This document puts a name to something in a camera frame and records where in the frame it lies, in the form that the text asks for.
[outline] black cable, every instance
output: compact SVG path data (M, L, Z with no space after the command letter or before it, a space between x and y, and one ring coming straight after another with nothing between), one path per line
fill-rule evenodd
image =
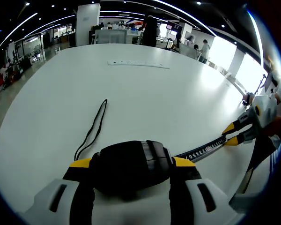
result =
M86 147L84 147L83 149L81 149L80 152L79 152L78 155L77 155L77 152L78 152L79 149L85 144L85 142L86 142L88 136L89 136L90 133L92 132L92 130L93 130L93 128L94 128L94 125L95 125L95 121L97 120L97 117L98 117L98 115L99 115L99 113L100 113L100 111L101 111L101 108L102 108L102 106L104 105L104 103L105 103L105 107L104 107L104 111L103 111L103 114L102 114L102 117L101 117L100 126L99 126L99 129L98 129L98 131L97 131L97 133L96 133L96 136L95 136L94 140L93 140L89 145L87 145ZM89 130L88 133L86 134L86 137L85 137L85 139L84 139L82 145L80 145L80 147L76 150L75 155L74 155L74 161L78 160L80 154L81 154L86 148L88 148L89 146L91 146L91 145L95 142L96 138L99 136L99 133L100 133L101 127L102 127L103 117L104 117L105 110L106 110L106 105L107 105L107 99L105 99L105 100L102 102L102 104L101 104L101 106L100 106L100 108L99 108L99 110L98 110L98 113L97 113L97 115L96 115L96 117L95 117L95 119L94 119L94 122L93 122L92 127L90 128L90 130Z

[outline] monitor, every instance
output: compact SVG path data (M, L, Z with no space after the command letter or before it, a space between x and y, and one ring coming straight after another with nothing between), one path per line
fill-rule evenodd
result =
M177 33L181 33L181 31L182 31L182 26L180 26L179 24L177 24L177 23L174 23L174 22L168 22L168 24L167 24L167 29L169 29L169 30L173 30L173 31L175 31L175 32L177 32Z

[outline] person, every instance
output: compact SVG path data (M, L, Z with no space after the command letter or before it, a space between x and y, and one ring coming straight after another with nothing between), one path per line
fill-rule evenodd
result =
M10 58L8 58L6 68L9 68L12 65L13 65L12 61L10 60Z
M124 26L123 24L120 24L120 25L118 26L118 29L119 29L119 30L125 30L125 26Z
M179 52L179 44L181 43L180 39L181 39L181 33L177 33L176 38L174 40L174 44L172 45L171 49Z
M3 64L2 68L0 69L0 73L1 73L1 74L2 74L2 76L3 76L3 81L4 81L4 82L5 82L6 77L7 77L7 73L6 73L6 71L7 71L6 65L5 65L5 64Z
M112 25L111 25L110 22L107 23L107 29L108 29L108 30L111 30L111 29L112 29Z
M156 28L156 37L158 37L160 35L160 29L159 29L159 27L157 26L157 28Z
M145 29L142 45L155 47L156 46L156 34L157 34L157 20L152 15L146 15L142 26L139 31Z
M210 50L210 46L207 42L206 39L203 40L203 47L200 50L200 52L202 53L200 58L199 58L199 62L203 62L204 64L207 62L208 56L209 56L209 50Z

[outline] white table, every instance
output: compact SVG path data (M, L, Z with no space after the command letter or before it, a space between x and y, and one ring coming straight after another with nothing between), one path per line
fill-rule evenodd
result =
M108 66L108 60L160 62L170 69ZM0 129L0 192L12 209L27 210L37 192L63 177L106 98L101 134L80 158L131 140L159 141L176 155L219 137L244 111L229 81L183 55L127 44L63 50L21 89ZM231 198L253 144L223 147L199 161L198 170Z

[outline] column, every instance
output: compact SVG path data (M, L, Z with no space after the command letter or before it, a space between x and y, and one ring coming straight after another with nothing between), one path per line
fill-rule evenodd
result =
M243 62L243 59L244 59L244 53L237 48L235 51L233 60L228 69L228 71L232 73L232 77L236 76L236 74L240 68L240 65Z
M100 4L78 6L76 20L76 45L89 44L89 31L99 25Z

